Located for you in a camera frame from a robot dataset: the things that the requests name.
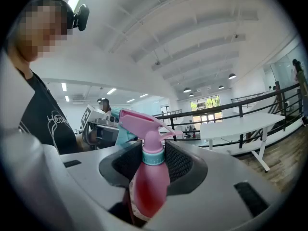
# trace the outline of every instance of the pink spray bottle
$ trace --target pink spray bottle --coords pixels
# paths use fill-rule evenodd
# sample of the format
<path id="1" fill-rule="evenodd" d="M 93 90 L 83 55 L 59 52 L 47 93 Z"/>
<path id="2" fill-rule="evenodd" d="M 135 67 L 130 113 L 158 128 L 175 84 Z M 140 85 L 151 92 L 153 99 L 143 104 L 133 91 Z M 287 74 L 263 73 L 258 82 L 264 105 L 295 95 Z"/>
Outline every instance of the pink spray bottle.
<path id="1" fill-rule="evenodd" d="M 122 109 L 119 117 L 120 126 L 144 139 L 142 162 L 133 181 L 133 196 L 138 210 L 151 218 L 165 202 L 170 184 L 161 141 L 180 135 L 182 131 L 174 131 L 153 116 L 128 109 Z M 165 127 L 170 132 L 160 136 L 159 127 Z"/>

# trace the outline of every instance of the window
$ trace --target window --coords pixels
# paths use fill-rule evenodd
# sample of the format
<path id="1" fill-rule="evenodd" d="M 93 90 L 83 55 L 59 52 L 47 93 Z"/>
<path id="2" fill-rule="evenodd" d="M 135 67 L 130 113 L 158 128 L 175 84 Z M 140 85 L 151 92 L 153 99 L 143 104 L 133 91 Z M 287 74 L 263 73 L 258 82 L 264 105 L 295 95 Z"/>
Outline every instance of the window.
<path id="1" fill-rule="evenodd" d="M 208 108 L 213 108 L 213 107 L 218 107 L 218 106 L 220 106 L 220 99 L 218 95 L 191 101 L 192 111 L 203 110 L 203 109 L 208 109 Z M 193 122 L 199 122 L 199 123 L 194 124 L 194 127 L 197 130 L 200 130 L 201 124 L 222 122 L 222 120 L 215 121 L 215 119 L 219 119 L 219 118 L 222 118 L 222 112 L 217 112 L 214 114 L 204 113 L 203 115 L 194 116 Z"/>

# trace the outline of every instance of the table leg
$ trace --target table leg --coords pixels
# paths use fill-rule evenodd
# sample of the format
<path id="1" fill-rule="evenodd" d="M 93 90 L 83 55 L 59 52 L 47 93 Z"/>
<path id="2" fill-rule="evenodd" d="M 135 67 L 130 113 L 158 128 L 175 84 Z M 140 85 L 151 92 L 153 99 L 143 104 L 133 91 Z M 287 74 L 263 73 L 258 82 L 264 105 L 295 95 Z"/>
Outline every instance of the table leg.
<path id="1" fill-rule="evenodd" d="M 270 170 L 270 168 L 269 166 L 267 166 L 267 164 L 263 161 L 262 158 L 263 158 L 263 154 L 265 150 L 267 136 L 268 136 L 268 128 L 266 127 L 266 128 L 263 128 L 262 143 L 261 143 L 259 155 L 255 151 L 251 152 L 256 157 L 256 159 L 259 161 L 259 163 L 264 167 L 266 173 Z"/>
<path id="2" fill-rule="evenodd" d="M 268 137 L 268 128 L 266 127 L 266 128 L 263 128 L 262 143 L 261 143 L 260 152 L 259 152 L 259 157 L 261 157 L 261 159 L 263 158 L 267 137 Z"/>
<path id="3" fill-rule="evenodd" d="M 209 140 L 208 148 L 212 151 L 213 150 L 213 140 Z"/>

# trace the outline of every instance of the ceiling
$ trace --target ceiling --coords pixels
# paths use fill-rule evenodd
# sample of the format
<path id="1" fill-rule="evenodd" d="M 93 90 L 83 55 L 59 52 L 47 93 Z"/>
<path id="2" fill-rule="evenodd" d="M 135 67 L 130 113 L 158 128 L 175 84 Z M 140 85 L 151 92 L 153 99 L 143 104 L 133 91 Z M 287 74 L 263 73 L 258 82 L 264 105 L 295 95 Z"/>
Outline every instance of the ceiling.
<path id="1" fill-rule="evenodd" d="M 182 99 L 185 87 L 193 91 L 211 87 L 212 92 L 219 85 L 230 87 L 229 74 L 240 74 L 236 72 L 239 59 L 254 54 L 247 53 L 246 46 L 258 41 L 255 32 L 266 28 L 264 22 L 270 19 L 267 2 L 80 0 L 78 6 L 87 4 L 90 16 L 87 29 L 77 31 L 74 37 L 159 74 Z M 105 89 L 99 91 L 98 87 L 84 86 L 76 94 L 98 98 Z M 122 92 L 122 102 L 139 95 Z M 116 102 L 120 101 L 119 91 Z"/>
<path id="2" fill-rule="evenodd" d="M 66 102 L 65 96 L 69 97 L 70 104 L 97 103 L 99 98 L 107 98 L 110 104 L 133 104 L 134 102 L 151 97 L 151 95 L 147 95 L 144 98 L 140 98 L 144 93 L 128 90 L 116 90 L 110 95 L 107 95 L 107 92 L 109 92 L 111 88 L 71 83 L 67 83 L 67 91 L 63 91 L 61 83 L 46 82 L 45 84 L 58 103 Z"/>

